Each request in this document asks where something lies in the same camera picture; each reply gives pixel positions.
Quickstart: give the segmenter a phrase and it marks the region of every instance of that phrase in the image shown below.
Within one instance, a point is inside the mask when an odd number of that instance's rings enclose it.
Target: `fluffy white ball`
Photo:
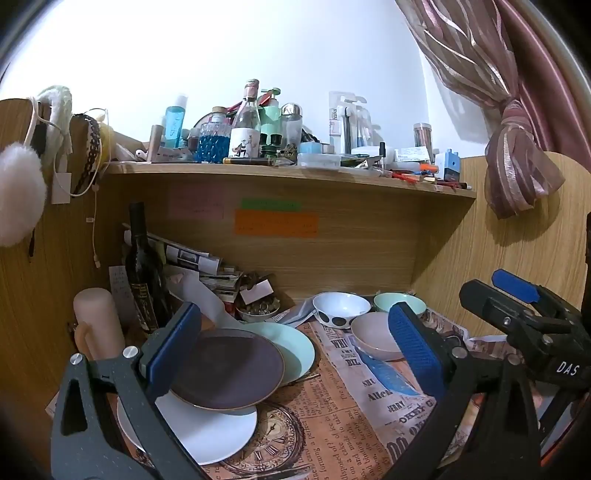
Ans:
[[[0,153],[0,247],[16,245],[41,219],[47,186],[41,160],[19,143]]]

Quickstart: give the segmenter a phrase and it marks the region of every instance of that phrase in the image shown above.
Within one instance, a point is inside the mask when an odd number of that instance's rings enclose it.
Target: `mug handle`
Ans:
[[[78,327],[74,330],[74,341],[78,350],[82,355],[84,355],[89,361],[93,361],[92,355],[90,354],[90,349],[88,348],[88,344],[86,343],[86,335],[90,333],[92,329],[90,325],[86,322],[78,322]]]

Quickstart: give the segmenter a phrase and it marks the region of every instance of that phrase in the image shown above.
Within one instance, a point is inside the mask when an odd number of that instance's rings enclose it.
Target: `wine bottle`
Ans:
[[[138,312],[141,327],[152,333],[172,317],[168,289],[160,257],[148,243],[144,202],[129,204],[131,250],[125,259],[125,271]]]
[[[244,87],[244,99],[232,122],[229,157],[257,158],[261,139],[261,117],[256,96],[258,80],[252,79]]]

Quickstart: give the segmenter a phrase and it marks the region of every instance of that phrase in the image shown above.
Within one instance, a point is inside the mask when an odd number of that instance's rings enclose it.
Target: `white bowl with black dots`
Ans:
[[[351,322],[367,313],[371,304],[365,298],[352,293],[327,291],[318,294],[312,301],[316,319],[332,328],[351,328]]]

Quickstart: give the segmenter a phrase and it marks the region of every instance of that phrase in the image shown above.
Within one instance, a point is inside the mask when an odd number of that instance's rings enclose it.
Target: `orange sticky note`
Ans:
[[[235,215],[234,233],[314,238],[318,236],[318,214],[238,209]]]

